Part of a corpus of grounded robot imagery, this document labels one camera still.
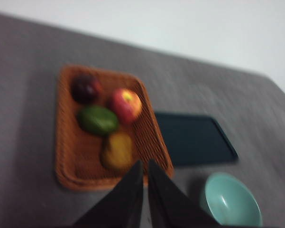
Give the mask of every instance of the light blue bowl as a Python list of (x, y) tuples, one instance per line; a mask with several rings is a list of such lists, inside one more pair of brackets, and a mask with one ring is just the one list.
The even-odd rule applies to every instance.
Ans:
[(247, 187), (226, 173), (206, 181), (200, 206), (221, 225), (262, 226), (259, 206)]

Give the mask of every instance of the white wall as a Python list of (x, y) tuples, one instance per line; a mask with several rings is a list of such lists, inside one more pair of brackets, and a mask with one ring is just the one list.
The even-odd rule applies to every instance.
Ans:
[(0, 12), (260, 72), (285, 92), (285, 0), (0, 0)]

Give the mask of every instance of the wicker basket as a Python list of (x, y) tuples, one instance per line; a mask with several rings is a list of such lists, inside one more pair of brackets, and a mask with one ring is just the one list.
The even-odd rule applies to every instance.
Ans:
[(107, 170), (100, 163), (103, 138), (86, 133), (78, 126), (75, 115), (82, 106), (72, 99), (70, 84), (74, 77), (82, 73), (96, 76), (102, 84), (104, 93), (95, 102), (97, 105), (106, 106), (116, 88), (128, 88), (138, 94), (143, 105), (141, 115), (131, 126), (120, 128), (133, 140), (135, 160), (143, 161), (145, 183), (150, 159), (155, 159), (171, 177), (171, 159), (143, 83), (125, 73), (66, 66), (61, 71), (58, 84), (56, 120), (56, 174), (60, 183), (72, 190), (100, 190), (114, 187), (122, 177), (122, 174)]

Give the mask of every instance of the gray table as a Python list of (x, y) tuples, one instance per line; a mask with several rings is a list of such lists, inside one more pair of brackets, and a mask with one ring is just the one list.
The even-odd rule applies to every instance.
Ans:
[[(56, 82), (67, 63), (137, 75), (155, 110), (215, 117), (239, 162), (178, 168), (174, 182), (196, 202), (207, 175), (229, 172), (254, 193), (264, 224), (285, 228), (285, 94), (273, 82), (1, 15), (0, 228), (70, 225), (107, 193), (55, 179)], [(145, 193), (141, 227), (150, 226)]]

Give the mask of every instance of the table surface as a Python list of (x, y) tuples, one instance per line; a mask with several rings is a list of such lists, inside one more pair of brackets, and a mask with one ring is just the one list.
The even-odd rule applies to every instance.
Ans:
[[(68, 63), (130, 72), (156, 111), (208, 114), (236, 164), (176, 168), (198, 202), (202, 183), (226, 171), (254, 193), (264, 225), (285, 228), (285, 94), (269, 79), (0, 15), (0, 228), (70, 225), (107, 191), (71, 192), (54, 173), (56, 83)], [(141, 227), (151, 227), (144, 193)]]

